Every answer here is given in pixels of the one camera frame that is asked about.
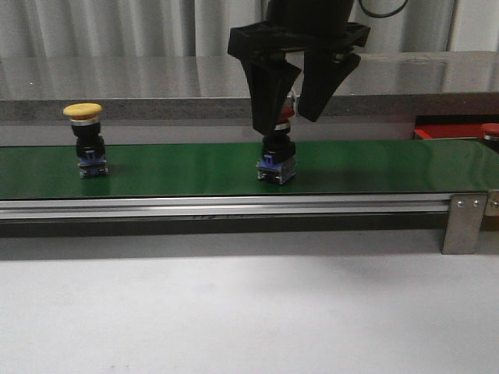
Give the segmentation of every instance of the white table surface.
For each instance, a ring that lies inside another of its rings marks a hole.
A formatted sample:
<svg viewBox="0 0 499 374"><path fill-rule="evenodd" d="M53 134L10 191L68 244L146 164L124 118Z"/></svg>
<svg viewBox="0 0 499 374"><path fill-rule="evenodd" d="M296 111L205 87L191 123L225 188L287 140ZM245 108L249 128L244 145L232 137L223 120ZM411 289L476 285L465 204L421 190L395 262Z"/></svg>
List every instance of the white table surface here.
<svg viewBox="0 0 499 374"><path fill-rule="evenodd" d="M498 373L497 239L1 239L0 373Z"/></svg>

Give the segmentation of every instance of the red object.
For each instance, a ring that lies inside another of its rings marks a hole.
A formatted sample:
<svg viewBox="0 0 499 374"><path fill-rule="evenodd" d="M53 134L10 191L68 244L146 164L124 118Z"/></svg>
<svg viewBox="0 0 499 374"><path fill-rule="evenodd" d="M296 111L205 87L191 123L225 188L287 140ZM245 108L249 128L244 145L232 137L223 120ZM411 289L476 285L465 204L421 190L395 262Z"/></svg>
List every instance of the red object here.
<svg viewBox="0 0 499 374"><path fill-rule="evenodd" d="M292 107L284 105L282 107L281 115L279 116L278 125L286 123L291 117L295 115L295 111Z"/></svg>
<svg viewBox="0 0 499 374"><path fill-rule="evenodd" d="M419 125L414 132L423 139L481 138L481 124Z"/></svg>
<svg viewBox="0 0 499 374"><path fill-rule="evenodd" d="M481 126L482 136L492 136L494 138L499 138L499 123L484 123Z"/></svg>

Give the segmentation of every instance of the green conveyor belt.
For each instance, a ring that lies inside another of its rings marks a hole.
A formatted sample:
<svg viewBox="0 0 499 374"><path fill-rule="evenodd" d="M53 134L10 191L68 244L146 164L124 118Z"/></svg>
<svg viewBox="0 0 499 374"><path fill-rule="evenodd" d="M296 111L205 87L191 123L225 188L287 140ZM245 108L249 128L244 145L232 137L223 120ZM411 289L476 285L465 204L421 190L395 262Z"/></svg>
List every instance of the green conveyor belt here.
<svg viewBox="0 0 499 374"><path fill-rule="evenodd" d="M107 146L109 176L80 179L74 146L0 148L0 199L499 189L499 155L468 140L297 144L296 179L256 179L260 144Z"/></svg>

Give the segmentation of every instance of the white curtain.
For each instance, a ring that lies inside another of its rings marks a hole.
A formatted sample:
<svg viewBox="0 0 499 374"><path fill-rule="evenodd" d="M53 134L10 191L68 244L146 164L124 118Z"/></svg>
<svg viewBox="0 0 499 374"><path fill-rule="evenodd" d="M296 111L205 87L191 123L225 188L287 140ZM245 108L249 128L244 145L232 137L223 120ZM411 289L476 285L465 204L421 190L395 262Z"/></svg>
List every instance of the white curtain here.
<svg viewBox="0 0 499 374"><path fill-rule="evenodd" d="M403 0L364 0L388 12ZM228 32L263 19L268 0L0 0L0 58L224 55ZM498 0L409 0L372 27L367 53L496 51Z"/></svg>

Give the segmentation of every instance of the cable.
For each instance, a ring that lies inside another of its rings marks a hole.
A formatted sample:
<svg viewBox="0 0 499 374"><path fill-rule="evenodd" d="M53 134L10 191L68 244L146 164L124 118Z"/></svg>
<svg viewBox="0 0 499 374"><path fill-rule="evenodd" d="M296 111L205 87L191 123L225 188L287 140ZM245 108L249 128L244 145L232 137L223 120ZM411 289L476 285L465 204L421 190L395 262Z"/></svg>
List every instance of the cable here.
<svg viewBox="0 0 499 374"><path fill-rule="evenodd" d="M394 16L395 14L400 13L405 8L405 6L407 5L408 2L409 2L409 0L404 0L404 3L402 5L400 5L396 10L394 10L392 12L388 12L388 13L374 13L374 12L371 12L370 10L366 9L366 7L364 6L363 0L359 0L359 5L360 5L360 8L362 9L362 11L366 15L368 15L369 17L372 17L372 18L388 18L388 17Z"/></svg>

